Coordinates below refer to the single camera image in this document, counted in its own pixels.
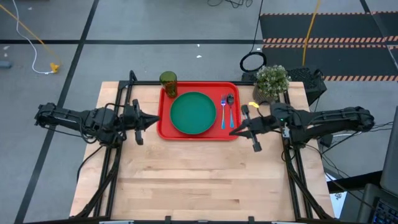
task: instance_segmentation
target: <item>green glass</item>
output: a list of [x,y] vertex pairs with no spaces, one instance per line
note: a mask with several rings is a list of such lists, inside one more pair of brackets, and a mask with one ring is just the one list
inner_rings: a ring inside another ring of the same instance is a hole
[[164,72],[160,75],[159,80],[167,96],[175,98],[177,96],[177,75],[170,71]]

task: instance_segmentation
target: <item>yellow object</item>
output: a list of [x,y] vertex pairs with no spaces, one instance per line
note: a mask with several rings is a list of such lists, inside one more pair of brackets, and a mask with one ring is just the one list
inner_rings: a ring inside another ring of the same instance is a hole
[[257,103],[255,103],[255,102],[249,102],[249,105],[253,106],[255,108],[259,108],[259,105]]
[[313,12],[313,14],[312,14],[311,24],[310,24],[310,27],[308,28],[307,37],[305,38],[302,66],[305,65],[305,53],[306,53],[306,51],[307,51],[308,39],[310,38],[312,25],[313,25],[313,22],[314,22],[314,20],[315,20],[315,16],[316,16],[316,14],[317,14],[317,12],[318,12],[318,9],[319,9],[320,4],[321,4],[321,0],[318,0],[317,6],[316,6],[316,8],[315,8],[315,12]]
[[53,73],[57,73],[58,68],[60,67],[59,65],[56,65],[54,63],[50,63],[50,66],[51,66],[51,70],[53,71]]
[[23,24],[20,20],[18,20],[18,18],[10,11],[8,11],[8,9],[6,9],[2,4],[0,4],[0,8],[2,10],[4,10],[6,13],[8,13],[10,16],[12,16],[30,35],[32,35],[34,38],[36,38],[36,40],[38,40],[43,47],[46,49],[46,51],[48,53],[50,53],[51,55],[53,55],[59,62],[59,65],[56,65],[54,63],[51,63],[51,69],[54,73],[56,73],[58,71],[58,68],[62,65],[62,61],[60,59],[60,57],[58,57],[58,55],[56,53],[54,53],[42,40],[40,40],[32,31],[29,30],[28,27],[25,26],[25,24]]

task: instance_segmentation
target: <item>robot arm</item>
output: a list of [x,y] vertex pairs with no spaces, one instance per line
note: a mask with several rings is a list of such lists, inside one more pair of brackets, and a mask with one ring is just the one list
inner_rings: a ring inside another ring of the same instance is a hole
[[265,134],[280,128],[289,133],[292,145],[303,147],[312,138],[344,130],[366,132],[374,126],[374,117],[368,110],[359,106],[311,113],[295,110],[285,103],[275,103],[271,105],[270,116],[254,119],[250,119],[247,105],[243,105],[241,109],[246,119],[242,125],[232,130],[230,135],[253,139],[255,152],[261,151],[255,138],[257,134]]
[[159,120],[158,116],[145,114],[139,109],[137,100],[132,105],[122,106],[123,113],[118,116],[113,110],[104,108],[85,111],[73,111],[59,108],[53,103],[40,105],[35,119],[36,125],[64,126],[79,131],[87,142],[89,138],[95,138],[103,146],[117,146],[120,141],[126,140],[126,131],[136,131],[136,142],[143,144],[141,131]]

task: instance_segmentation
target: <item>green plate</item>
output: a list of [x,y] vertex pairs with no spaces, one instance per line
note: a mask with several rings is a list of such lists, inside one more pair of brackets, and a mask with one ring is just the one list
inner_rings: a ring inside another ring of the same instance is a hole
[[200,134],[214,124],[216,106],[213,100],[202,93],[184,93],[174,100],[170,119],[182,133]]

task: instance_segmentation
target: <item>wooden tabletop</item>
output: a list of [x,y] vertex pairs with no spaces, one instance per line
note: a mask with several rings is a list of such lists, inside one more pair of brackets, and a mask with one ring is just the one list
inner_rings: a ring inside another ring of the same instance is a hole
[[[96,107],[114,102],[117,82],[103,82]],[[238,86],[241,104],[252,100],[253,86]],[[160,86],[133,86],[132,98],[138,99],[145,113],[157,114]],[[289,87],[291,105],[308,110],[302,83]],[[258,116],[249,107],[251,117]],[[269,107],[261,106],[264,116]],[[144,145],[138,146],[134,132],[123,144],[112,219],[293,221],[285,162],[281,160],[280,134],[258,135],[262,151],[254,152],[252,141],[166,141],[156,125],[142,132]],[[316,141],[308,143],[317,148]],[[98,144],[87,145],[85,157]],[[70,215],[82,210],[98,188],[105,150],[83,166]],[[328,187],[319,153],[302,149],[302,160],[309,191],[324,210],[333,216]],[[302,194],[297,188],[301,216],[305,217]],[[101,207],[104,214],[106,203]]]

